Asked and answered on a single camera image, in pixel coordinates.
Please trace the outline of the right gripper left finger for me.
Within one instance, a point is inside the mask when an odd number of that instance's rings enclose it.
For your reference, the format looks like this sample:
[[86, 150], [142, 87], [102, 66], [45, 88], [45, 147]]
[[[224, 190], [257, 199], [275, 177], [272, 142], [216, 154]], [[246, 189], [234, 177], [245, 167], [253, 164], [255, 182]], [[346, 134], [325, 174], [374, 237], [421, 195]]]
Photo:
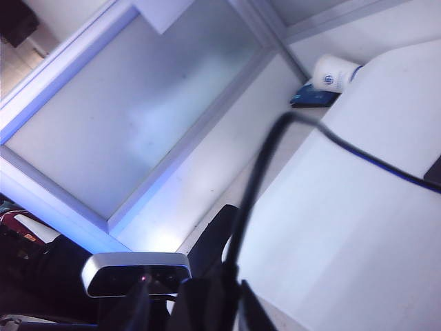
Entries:
[[213, 275], [180, 285], [169, 330], [232, 330], [240, 299], [238, 268], [222, 265]]

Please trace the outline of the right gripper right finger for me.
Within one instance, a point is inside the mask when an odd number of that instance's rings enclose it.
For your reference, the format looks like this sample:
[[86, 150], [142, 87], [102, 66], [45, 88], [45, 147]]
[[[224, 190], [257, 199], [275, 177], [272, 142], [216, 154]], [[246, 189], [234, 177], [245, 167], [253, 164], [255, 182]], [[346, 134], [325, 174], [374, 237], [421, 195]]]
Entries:
[[246, 331], [277, 331], [246, 280], [242, 280], [240, 288], [240, 329]]

